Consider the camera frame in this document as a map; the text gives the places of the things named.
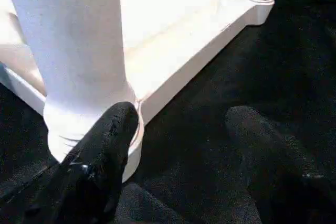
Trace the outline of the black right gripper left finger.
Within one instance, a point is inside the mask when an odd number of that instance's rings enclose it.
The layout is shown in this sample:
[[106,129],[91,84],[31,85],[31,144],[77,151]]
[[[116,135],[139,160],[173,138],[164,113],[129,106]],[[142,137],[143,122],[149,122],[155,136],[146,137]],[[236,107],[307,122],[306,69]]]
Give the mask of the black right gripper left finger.
[[104,223],[116,211],[139,116],[118,102],[68,153],[24,214],[24,223]]

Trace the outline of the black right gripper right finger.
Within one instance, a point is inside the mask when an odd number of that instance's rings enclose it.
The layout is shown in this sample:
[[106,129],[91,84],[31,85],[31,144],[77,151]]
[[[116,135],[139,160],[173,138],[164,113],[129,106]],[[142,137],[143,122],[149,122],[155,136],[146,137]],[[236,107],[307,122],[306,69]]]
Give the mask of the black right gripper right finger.
[[249,106],[227,110],[240,180],[266,223],[335,223],[335,184],[284,125]]

